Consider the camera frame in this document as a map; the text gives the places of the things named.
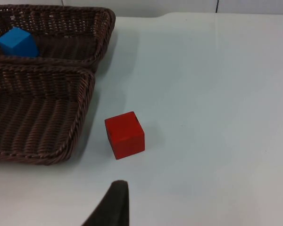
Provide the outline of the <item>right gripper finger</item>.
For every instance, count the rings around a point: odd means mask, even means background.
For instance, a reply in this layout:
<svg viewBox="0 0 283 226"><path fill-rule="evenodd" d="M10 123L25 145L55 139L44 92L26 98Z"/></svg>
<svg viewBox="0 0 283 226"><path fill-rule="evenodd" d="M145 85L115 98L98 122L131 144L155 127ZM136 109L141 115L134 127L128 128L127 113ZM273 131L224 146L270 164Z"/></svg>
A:
<svg viewBox="0 0 283 226"><path fill-rule="evenodd" d="M84 226L129 226L129 188L124 180L111 183Z"/></svg>

